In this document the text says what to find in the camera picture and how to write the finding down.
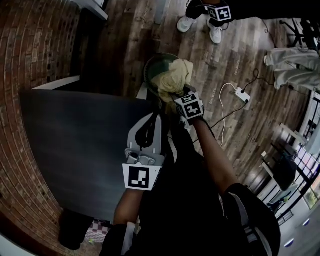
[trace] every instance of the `floor plank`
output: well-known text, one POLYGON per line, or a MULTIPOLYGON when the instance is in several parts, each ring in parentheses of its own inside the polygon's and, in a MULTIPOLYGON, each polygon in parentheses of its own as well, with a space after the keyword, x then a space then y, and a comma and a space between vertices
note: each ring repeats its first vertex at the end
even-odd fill
MULTIPOLYGON (((90 80, 94 91, 135 97, 143 81, 143 68, 156 53, 170 53, 193 62, 191 84, 203 100, 210 125, 222 118, 219 93, 225 83, 244 86, 259 76, 274 82, 273 73, 263 58, 274 48, 269 33, 278 47, 286 47, 286 30, 278 20, 258 18, 233 21, 223 31, 222 43, 215 45, 209 37, 207 17, 202 15, 187 33, 177 30, 177 22, 186 10, 186 0, 166 0, 161 24, 155 24, 157 4, 153 0, 110 0, 106 9, 109 20, 103 28, 90 63, 90 80)), ((246 92, 251 101, 242 110, 225 120, 222 148, 233 163, 236 175, 245 185, 257 190, 268 174, 261 167, 261 153, 272 152, 271 142, 283 140, 280 123, 297 129, 307 104, 307 97, 284 87, 276 90, 263 81, 256 81, 246 92)), ((221 93, 227 115, 243 106, 226 86, 221 93)), ((219 142, 223 122, 213 132, 219 142)), ((191 136, 196 139, 194 130, 191 136)), ((201 152, 198 142, 195 148, 201 152)))

